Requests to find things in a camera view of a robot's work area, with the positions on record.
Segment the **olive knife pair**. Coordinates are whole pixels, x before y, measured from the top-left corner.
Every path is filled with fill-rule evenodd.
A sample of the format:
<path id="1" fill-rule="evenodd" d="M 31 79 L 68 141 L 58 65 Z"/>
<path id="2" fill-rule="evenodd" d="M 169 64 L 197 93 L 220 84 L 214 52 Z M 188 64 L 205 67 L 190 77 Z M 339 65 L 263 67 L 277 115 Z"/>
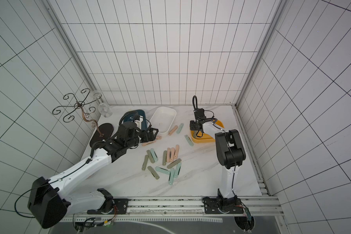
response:
<path id="1" fill-rule="evenodd" d="M 148 155 L 148 158 L 149 158 L 150 162 L 151 163 L 155 163 L 155 160 L 154 160 L 150 150 L 147 150 L 147 155 Z"/>

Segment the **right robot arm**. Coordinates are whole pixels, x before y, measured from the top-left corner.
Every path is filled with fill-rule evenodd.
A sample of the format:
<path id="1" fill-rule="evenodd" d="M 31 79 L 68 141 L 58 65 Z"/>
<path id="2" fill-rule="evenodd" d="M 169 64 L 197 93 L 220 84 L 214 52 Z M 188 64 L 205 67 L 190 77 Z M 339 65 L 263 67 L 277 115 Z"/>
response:
<path id="1" fill-rule="evenodd" d="M 238 130 L 226 130 L 212 120 L 190 121 L 190 130 L 207 134 L 215 140 L 216 156 L 223 167 L 221 185 L 216 197 L 219 208 L 238 206 L 234 182 L 240 166 L 246 159 Z"/>

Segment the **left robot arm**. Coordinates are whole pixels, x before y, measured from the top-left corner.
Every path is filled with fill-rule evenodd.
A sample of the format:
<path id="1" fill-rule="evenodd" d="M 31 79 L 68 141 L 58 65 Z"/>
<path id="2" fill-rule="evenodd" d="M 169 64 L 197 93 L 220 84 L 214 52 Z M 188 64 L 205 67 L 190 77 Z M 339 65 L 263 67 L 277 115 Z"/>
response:
<path id="1" fill-rule="evenodd" d="M 95 172 L 110 165 L 138 146 L 142 140 L 156 139 L 158 129 L 138 128 L 137 124 L 127 121 L 119 124 L 117 132 L 107 140 L 93 143 L 90 155 L 64 172 L 49 179 L 39 177 L 32 184 L 28 209 L 42 228 L 56 225 L 66 215 L 84 211 L 98 211 L 108 214 L 115 209 L 113 196 L 105 189 L 73 194 L 72 191 Z"/>

